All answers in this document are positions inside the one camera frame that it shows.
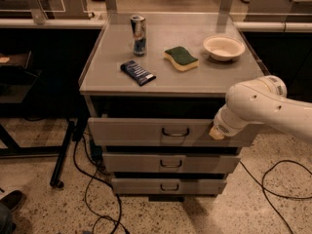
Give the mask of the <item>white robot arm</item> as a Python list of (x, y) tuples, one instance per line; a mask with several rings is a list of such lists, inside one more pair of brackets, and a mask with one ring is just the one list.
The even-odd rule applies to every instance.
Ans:
[(234, 137), (253, 123), (311, 142), (312, 103), (287, 98), (286, 85), (277, 76), (240, 82), (228, 89), (209, 135), (217, 140)]

